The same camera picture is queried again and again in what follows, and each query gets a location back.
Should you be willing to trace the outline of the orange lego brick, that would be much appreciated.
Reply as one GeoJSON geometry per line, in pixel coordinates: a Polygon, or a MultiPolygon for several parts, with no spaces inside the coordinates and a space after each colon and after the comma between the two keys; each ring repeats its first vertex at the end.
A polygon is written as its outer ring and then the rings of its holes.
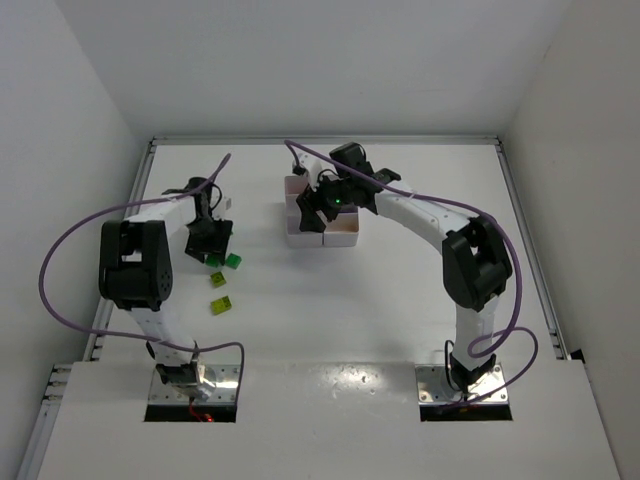
{"type": "Polygon", "coordinates": [[[329,235],[357,235],[359,233],[359,229],[353,226],[338,226],[337,228],[327,227],[325,233],[329,235]]]}

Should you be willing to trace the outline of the yellow-green lego brick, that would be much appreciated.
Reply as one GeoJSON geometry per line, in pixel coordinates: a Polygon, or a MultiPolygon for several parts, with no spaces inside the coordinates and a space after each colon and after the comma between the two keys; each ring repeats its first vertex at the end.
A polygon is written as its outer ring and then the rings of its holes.
{"type": "Polygon", "coordinates": [[[223,287],[227,281],[224,274],[221,271],[216,271],[210,275],[211,284],[214,288],[223,287]]]}

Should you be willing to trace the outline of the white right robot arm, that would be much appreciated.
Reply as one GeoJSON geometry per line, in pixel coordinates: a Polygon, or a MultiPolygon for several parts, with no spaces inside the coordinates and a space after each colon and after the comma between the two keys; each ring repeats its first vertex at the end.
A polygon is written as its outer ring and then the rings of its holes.
{"type": "Polygon", "coordinates": [[[327,161],[333,171],[323,168],[316,154],[293,155],[293,174],[307,181],[296,198],[300,230],[322,233],[354,207],[394,221],[434,247],[442,259],[444,289],[456,308],[454,346],[445,356],[449,378],[468,393],[496,361],[495,311],[513,273],[501,234],[485,217],[419,198],[400,174],[374,169],[358,143],[332,150],[327,161]]]}

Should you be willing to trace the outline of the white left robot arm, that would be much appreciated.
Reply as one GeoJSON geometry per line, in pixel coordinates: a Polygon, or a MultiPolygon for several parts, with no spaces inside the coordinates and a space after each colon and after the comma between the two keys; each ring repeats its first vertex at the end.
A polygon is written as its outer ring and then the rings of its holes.
{"type": "Polygon", "coordinates": [[[140,327],[162,383],[195,397],[205,395],[213,378],[169,304],[174,285],[170,239],[186,230],[182,253],[201,264],[223,266],[233,230],[226,218],[230,204],[220,187],[192,177],[185,188],[165,191],[160,203],[101,228],[101,296],[140,327]]]}

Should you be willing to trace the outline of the green and yellow lego stack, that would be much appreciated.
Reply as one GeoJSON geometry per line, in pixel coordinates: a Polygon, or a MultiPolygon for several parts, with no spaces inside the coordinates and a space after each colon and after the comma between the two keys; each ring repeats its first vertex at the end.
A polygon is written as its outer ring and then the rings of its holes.
{"type": "Polygon", "coordinates": [[[213,300],[210,309],[214,316],[221,315],[232,309],[232,302],[228,296],[223,296],[213,300]]]}

